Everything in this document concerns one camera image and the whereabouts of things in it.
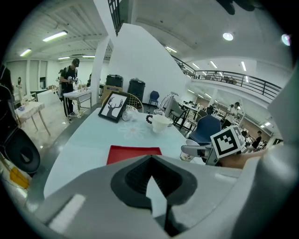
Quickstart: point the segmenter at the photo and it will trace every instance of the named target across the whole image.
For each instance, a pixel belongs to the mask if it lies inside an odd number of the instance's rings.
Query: metal railing
[[[182,72],[189,76],[190,78],[193,78],[193,75],[195,73],[195,69],[193,69],[191,66],[186,64],[185,62],[182,62],[180,59],[176,58],[175,56],[171,55],[172,58],[176,61],[178,64],[179,68],[182,70]]]
[[[109,9],[114,25],[114,29],[116,32],[116,35],[118,35],[122,22],[121,22],[121,15],[120,15],[120,1],[119,0],[108,0]]]
[[[192,79],[212,80],[236,85],[274,99],[281,91],[281,87],[268,81],[240,73],[220,70],[194,70],[191,66],[172,56],[183,73]]]

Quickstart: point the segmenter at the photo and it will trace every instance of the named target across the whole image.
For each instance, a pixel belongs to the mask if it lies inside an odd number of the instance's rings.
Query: cardboard box
[[[111,85],[104,85],[103,87],[103,101],[110,95],[111,92],[122,92],[122,87],[116,87]]]

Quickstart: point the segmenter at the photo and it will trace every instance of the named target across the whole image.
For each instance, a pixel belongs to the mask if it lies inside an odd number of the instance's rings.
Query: black chair
[[[149,97],[149,107],[151,106],[151,102],[155,103],[155,106],[158,105],[158,98],[160,97],[159,93],[156,91],[152,91]]]

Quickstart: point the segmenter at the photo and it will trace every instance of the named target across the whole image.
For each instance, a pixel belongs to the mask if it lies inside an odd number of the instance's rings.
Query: yellow object
[[[29,187],[29,180],[16,167],[10,170],[10,180],[25,189]]]

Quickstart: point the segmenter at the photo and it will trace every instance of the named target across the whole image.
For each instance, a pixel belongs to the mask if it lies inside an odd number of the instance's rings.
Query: desk
[[[67,115],[67,119],[69,122],[70,122],[70,117],[77,117],[77,113],[79,113],[80,109],[82,109],[83,112],[85,112],[87,109],[90,109],[92,107],[92,92],[91,92],[91,90],[87,90],[87,91],[83,91],[83,92],[78,90],[78,91],[72,91],[69,93],[64,93],[64,105],[65,105],[65,108],[67,109],[66,98],[75,100],[77,102],[77,110],[75,110],[73,113]],[[82,107],[81,103],[83,103],[87,100],[90,100],[90,108]]]
[[[60,152],[44,187],[45,198],[84,172],[105,166],[111,145],[160,147],[164,156],[180,160],[185,138],[174,126],[156,134],[145,120],[147,114],[138,113],[136,122],[114,123],[99,117],[99,111],[88,116]],[[201,158],[191,162],[204,164]]]
[[[29,118],[32,119],[34,126],[36,127],[36,130],[38,130],[36,123],[34,122],[33,115],[36,113],[39,113],[39,116],[41,117],[41,120],[43,122],[43,125],[45,126],[47,132],[49,135],[50,132],[45,124],[45,121],[43,120],[43,116],[41,113],[41,110],[45,107],[44,103],[40,102],[33,102],[30,101],[28,105],[25,105],[25,109],[23,111],[20,111],[19,109],[15,110],[16,115],[18,116],[18,120],[20,122],[20,125],[22,125],[23,122],[27,121]]]

